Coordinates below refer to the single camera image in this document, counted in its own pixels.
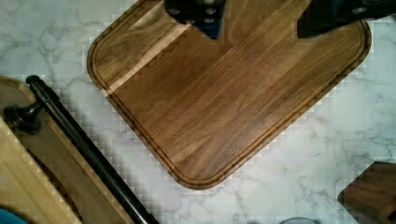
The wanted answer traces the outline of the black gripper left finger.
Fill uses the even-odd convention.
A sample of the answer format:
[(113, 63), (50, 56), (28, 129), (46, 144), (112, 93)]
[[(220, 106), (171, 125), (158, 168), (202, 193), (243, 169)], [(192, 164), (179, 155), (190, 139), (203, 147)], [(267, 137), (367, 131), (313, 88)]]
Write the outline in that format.
[(177, 22), (190, 23), (204, 35), (217, 39), (226, 0), (163, 0), (165, 11)]

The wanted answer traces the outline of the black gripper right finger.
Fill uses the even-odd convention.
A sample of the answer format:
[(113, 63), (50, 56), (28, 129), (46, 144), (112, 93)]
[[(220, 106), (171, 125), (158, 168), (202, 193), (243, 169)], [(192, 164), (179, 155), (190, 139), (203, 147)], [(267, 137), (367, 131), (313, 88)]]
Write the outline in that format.
[(297, 36), (310, 38), (365, 19), (394, 14), (396, 0), (312, 0), (297, 21)]

